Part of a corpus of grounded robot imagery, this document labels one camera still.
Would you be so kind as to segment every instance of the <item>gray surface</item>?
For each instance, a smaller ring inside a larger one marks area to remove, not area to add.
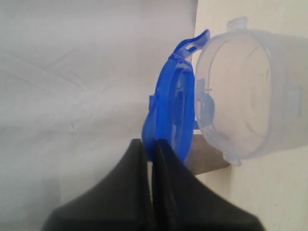
[[[197,1],[0,2],[0,230],[39,227],[140,137]]]

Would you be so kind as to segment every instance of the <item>blue plastic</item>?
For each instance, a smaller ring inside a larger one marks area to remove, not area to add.
[[[182,161],[189,153],[194,128],[194,75],[192,64],[185,59],[202,49],[209,38],[209,30],[205,30],[180,42],[161,70],[142,129],[142,142],[151,160],[157,139],[168,140]]]

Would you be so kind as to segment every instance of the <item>white backdrop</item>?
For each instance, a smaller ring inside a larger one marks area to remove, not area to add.
[[[0,228],[39,227],[113,168],[196,5],[0,1]]]

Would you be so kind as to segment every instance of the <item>blue hinged lid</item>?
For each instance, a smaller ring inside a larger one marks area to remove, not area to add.
[[[157,139],[168,140],[182,161],[189,153],[194,128],[194,75],[186,58],[202,49],[209,38],[209,30],[205,30],[180,42],[160,72],[142,129],[142,142],[150,159]]]

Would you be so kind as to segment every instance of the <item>clear plastic container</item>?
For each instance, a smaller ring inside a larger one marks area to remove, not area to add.
[[[236,165],[308,144],[308,40],[246,23],[211,38],[195,73],[199,128]]]

